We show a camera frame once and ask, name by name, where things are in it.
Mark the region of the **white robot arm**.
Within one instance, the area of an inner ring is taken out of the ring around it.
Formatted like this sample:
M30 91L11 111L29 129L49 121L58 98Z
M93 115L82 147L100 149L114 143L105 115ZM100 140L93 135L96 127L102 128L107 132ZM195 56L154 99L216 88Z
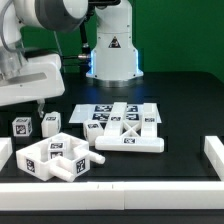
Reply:
M97 15L97 44L83 43L86 76L108 87L126 86L143 76L132 43L132 6L128 0L0 0L0 106L60 96L65 87L57 53L27 50L23 26L51 31L82 31Z

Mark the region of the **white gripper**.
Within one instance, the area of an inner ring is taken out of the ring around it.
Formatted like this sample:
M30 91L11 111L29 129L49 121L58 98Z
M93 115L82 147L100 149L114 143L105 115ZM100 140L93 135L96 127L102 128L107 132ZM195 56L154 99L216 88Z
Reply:
M43 118L45 99L65 91L60 68L57 54L29 58L18 76L0 81L0 106L37 100L37 111Z

